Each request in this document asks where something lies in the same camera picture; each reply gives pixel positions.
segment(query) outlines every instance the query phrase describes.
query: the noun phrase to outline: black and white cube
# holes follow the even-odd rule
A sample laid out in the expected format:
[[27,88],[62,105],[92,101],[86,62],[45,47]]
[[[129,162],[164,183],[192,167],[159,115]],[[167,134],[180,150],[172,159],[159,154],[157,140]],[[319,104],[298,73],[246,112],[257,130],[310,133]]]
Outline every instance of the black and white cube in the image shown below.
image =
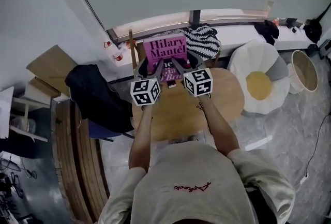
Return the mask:
[[213,91],[213,77],[208,68],[184,74],[184,86],[194,96],[209,94]]
[[137,106],[154,104],[161,92],[156,78],[131,82],[130,93]]

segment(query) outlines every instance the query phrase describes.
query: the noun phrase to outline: striped fabric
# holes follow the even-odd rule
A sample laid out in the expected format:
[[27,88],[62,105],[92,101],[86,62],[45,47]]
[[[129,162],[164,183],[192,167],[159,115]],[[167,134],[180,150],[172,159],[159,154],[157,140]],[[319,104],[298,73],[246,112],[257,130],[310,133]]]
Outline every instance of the striped fabric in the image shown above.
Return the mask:
[[208,25],[201,25],[195,29],[188,27],[165,31],[155,36],[177,33],[183,33],[186,36],[187,49],[198,54],[204,61],[215,57],[222,46],[221,41],[216,37],[216,29]]

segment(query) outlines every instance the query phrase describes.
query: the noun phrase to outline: pink book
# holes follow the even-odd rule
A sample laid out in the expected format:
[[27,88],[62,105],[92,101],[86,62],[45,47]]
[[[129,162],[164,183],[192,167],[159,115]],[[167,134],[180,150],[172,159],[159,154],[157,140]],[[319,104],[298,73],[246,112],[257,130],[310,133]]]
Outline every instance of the pink book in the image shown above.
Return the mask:
[[182,58],[187,62],[186,37],[184,34],[172,34],[147,38],[143,41],[148,59],[148,68],[155,71],[158,62],[164,59],[161,82],[181,79],[178,71],[173,67],[171,58]]

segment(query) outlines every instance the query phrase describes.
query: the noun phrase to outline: electrical outlet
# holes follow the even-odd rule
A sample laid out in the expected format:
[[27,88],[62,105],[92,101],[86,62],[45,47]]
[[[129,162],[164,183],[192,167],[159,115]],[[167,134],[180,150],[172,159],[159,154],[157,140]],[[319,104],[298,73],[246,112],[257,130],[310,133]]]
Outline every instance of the electrical outlet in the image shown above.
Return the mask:
[[300,185],[302,185],[307,179],[308,179],[309,173],[305,175],[301,180],[300,180]]

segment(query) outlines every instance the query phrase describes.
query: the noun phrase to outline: round wooden table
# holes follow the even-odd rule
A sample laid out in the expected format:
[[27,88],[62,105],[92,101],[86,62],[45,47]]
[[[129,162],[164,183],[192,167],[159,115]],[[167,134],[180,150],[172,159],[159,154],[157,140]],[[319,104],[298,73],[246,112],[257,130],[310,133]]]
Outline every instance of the round wooden table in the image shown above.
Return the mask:
[[[243,111],[244,94],[235,75],[226,69],[211,68],[213,75],[212,101],[228,122],[235,120]],[[142,110],[132,104],[134,127],[137,129]],[[173,140],[195,134],[208,128],[197,97],[189,95],[177,81],[174,88],[162,87],[159,102],[154,105],[152,140]]]

